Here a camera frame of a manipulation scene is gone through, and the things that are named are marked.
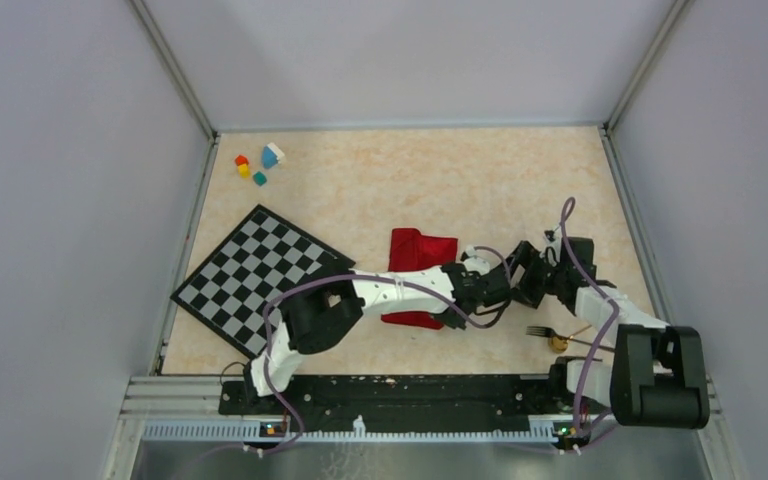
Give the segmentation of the red cloth napkin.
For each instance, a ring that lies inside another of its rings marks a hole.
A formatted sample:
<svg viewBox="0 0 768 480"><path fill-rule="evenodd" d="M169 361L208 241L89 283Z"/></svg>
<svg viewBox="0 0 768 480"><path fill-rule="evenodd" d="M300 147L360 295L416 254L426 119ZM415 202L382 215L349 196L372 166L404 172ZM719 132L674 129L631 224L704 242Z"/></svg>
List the red cloth napkin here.
<svg viewBox="0 0 768 480"><path fill-rule="evenodd" d="M424 270L454 262L458 252L458 239L423 234L412 227L394 228L391 231L389 264L390 272ZM442 323L424 312L393 313L381 316L387 324L440 330Z"/></svg>

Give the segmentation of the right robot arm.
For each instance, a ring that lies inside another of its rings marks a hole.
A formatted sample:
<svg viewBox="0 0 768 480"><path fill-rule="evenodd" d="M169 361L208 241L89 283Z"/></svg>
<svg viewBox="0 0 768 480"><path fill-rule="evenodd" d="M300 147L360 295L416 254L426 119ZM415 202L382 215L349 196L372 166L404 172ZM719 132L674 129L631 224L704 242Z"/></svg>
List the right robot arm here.
<svg viewBox="0 0 768 480"><path fill-rule="evenodd" d="M521 242L509 260L521 270L513 298L536 308L558 299L613 350L613 362L571 360L546 385L549 404L572 412L586 398L609 408L624 426L701 429L710 418L703 342L691 327L673 326L637 307L596 277L589 238L555 239L544 249Z"/></svg>

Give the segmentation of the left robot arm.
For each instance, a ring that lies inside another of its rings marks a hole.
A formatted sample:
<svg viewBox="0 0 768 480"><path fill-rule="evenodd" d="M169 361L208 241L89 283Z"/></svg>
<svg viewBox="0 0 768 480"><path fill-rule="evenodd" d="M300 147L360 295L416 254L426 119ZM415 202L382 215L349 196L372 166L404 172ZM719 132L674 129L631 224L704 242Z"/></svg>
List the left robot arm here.
<svg viewBox="0 0 768 480"><path fill-rule="evenodd" d="M365 315L421 312L463 329L479 308L508 301L511 277L507 259L492 266L477 255L410 272L327 265L263 307L266 345L244 369L243 401L257 413L274 410L304 357L338 345Z"/></svg>

